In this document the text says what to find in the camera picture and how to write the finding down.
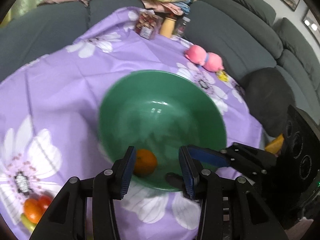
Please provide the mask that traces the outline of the dark grey cushion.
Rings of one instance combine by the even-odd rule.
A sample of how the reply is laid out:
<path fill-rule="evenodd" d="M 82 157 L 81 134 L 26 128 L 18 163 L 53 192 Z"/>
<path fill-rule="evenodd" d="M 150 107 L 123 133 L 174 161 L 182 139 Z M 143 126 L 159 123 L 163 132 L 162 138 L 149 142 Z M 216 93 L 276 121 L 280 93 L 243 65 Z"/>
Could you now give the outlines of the dark grey cushion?
<path fill-rule="evenodd" d="M 249 112 L 271 137 L 278 137 L 285 129 L 287 109 L 295 105 L 295 96 L 276 68 L 264 68 L 247 75 L 245 102 Z"/>

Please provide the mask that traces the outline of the grey sofa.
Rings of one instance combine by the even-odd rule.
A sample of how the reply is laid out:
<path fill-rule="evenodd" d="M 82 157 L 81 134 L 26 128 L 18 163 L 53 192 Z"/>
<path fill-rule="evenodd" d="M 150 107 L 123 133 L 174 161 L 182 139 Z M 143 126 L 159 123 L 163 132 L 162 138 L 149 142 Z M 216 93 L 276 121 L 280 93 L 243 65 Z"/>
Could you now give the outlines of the grey sofa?
<path fill-rule="evenodd" d="M 46 4 L 1 29 L 1 79 L 24 64 L 71 44 L 90 27 L 141 0 L 90 0 Z M 319 122 L 319 44 L 303 24 L 310 12 L 281 0 L 198 0 L 190 6 L 184 38 L 219 54 L 239 83 L 256 70 L 277 67 L 295 93 L 296 104 Z"/>

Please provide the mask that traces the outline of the red cherry tomato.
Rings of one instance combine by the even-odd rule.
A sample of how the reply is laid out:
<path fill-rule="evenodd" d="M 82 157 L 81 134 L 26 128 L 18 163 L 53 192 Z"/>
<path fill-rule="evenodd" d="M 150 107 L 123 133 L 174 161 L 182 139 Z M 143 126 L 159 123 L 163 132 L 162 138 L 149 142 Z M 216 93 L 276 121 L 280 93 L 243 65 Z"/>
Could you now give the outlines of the red cherry tomato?
<path fill-rule="evenodd" d="M 39 207 L 42 209 L 43 212 L 45 212 L 48 209 L 51 202 L 52 198 L 47 195 L 41 195 L 38 198 Z"/>

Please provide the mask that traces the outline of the clear box of dates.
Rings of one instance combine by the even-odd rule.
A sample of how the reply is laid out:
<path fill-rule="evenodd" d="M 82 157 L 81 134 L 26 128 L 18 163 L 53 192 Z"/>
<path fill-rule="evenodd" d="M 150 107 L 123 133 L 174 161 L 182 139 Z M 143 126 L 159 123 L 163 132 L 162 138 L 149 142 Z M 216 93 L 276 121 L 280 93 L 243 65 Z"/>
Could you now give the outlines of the clear box of dates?
<path fill-rule="evenodd" d="M 149 11 L 141 11 L 135 25 L 135 32 L 142 38 L 152 40 L 155 38 L 161 18 Z"/>

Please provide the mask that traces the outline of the clear jar dark lid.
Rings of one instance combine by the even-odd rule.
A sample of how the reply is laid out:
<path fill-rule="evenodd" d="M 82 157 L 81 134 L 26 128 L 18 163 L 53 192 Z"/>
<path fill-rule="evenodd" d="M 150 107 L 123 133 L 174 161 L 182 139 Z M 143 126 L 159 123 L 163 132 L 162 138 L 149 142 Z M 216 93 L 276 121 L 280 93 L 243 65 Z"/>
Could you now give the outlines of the clear jar dark lid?
<path fill-rule="evenodd" d="M 175 30 L 173 32 L 173 35 L 174 36 L 177 36 L 177 37 L 182 37 L 184 32 L 185 32 L 185 29 L 188 25 L 188 23 L 190 22 L 190 19 L 188 17 L 183 17 L 176 25 L 175 27 Z"/>

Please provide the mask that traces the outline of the yellow banana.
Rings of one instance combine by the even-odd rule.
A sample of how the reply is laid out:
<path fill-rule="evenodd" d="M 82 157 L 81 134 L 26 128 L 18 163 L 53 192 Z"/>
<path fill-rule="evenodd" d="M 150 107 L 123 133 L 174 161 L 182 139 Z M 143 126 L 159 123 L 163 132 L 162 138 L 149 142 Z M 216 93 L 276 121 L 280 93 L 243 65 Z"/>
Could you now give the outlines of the yellow banana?
<path fill-rule="evenodd" d="M 26 216 L 25 214 L 21 214 L 21 222 L 24 225 L 24 227 L 30 232 L 33 233 L 36 224 L 31 222 Z"/>

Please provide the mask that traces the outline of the yellow toy piece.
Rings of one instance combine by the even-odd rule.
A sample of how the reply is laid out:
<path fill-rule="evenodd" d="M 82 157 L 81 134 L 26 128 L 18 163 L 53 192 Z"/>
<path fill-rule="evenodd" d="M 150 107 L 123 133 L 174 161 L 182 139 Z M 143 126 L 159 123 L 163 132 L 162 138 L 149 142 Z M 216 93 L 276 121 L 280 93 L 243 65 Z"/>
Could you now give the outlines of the yellow toy piece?
<path fill-rule="evenodd" d="M 229 76 L 224 70 L 217 71 L 216 75 L 220 81 L 229 82 Z"/>

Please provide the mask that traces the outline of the purple floral tablecloth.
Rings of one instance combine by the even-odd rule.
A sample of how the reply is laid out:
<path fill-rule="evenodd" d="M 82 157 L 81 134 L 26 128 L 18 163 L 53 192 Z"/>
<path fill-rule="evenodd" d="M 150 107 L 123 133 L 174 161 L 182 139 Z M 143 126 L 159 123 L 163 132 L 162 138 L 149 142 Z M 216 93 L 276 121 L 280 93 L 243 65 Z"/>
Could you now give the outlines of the purple floral tablecloth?
<path fill-rule="evenodd" d="M 1 83 L 1 214 L 18 239 L 27 192 L 57 195 L 72 176 L 86 179 L 110 167 L 97 138 L 105 92 L 133 71 L 178 74 L 202 88 L 225 122 L 227 142 L 259 147 L 262 127 L 234 80 L 222 82 L 183 55 L 190 42 L 134 32 L 139 10 L 116 10 L 72 44 L 42 53 Z"/>

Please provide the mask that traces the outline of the orange mandarin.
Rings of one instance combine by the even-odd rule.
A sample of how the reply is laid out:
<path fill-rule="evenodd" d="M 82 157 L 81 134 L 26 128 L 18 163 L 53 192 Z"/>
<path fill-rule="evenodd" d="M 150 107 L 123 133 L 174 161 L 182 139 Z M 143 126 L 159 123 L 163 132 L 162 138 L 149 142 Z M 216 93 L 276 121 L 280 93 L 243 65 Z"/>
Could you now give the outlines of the orange mandarin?
<path fill-rule="evenodd" d="M 34 224 L 37 224 L 43 215 L 43 210 L 40 207 L 39 202 L 33 198 L 29 198 L 24 202 L 23 212 Z"/>
<path fill-rule="evenodd" d="M 155 171 L 157 166 L 157 158 L 150 150 L 138 149 L 136 151 L 136 162 L 133 170 L 136 176 L 148 176 Z"/>

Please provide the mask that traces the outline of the yellow bottle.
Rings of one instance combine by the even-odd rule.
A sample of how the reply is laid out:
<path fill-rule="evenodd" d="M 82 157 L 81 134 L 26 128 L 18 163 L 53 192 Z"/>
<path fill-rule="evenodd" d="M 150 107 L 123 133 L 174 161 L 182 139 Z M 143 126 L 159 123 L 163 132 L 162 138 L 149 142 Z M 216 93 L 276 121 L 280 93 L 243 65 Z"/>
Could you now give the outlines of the yellow bottle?
<path fill-rule="evenodd" d="M 164 19 L 162 26 L 160 28 L 159 34 L 171 38 L 172 33 L 175 29 L 176 18 L 174 16 L 168 16 Z"/>

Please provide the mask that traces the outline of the green plastic bowl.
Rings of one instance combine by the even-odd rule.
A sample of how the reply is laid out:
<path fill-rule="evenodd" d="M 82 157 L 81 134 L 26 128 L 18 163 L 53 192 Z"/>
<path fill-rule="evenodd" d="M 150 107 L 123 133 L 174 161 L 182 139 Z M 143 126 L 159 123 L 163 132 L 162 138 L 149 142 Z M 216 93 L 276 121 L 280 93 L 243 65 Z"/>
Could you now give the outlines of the green plastic bowl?
<path fill-rule="evenodd" d="M 140 70 L 122 77 L 105 93 L 99 109 L 98 134 L 110 161 L 122 158 L 129 146 L 150 150 L 155 171 L 133 181 L 174 191 L 165 181 L 181 173 L 178 150 L 184 145 L 221 150 L 227 132 L 219 109 L 197 85 L 173 73 Z"/>

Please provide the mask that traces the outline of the pink plush pig toy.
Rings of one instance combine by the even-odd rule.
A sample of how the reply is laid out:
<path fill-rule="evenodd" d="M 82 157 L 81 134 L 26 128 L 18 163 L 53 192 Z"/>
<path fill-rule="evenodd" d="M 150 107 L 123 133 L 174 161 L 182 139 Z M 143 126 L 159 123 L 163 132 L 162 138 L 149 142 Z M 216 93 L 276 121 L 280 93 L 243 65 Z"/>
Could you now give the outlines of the pink plush pig toy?
<path fill-rule="evenodd" d="M 206 52 L 201 46 L 190 46 L 184 55 L 193 64 L 199 65 L 209 72 L 224 70 L 222 58 L 215 53 Z"/>

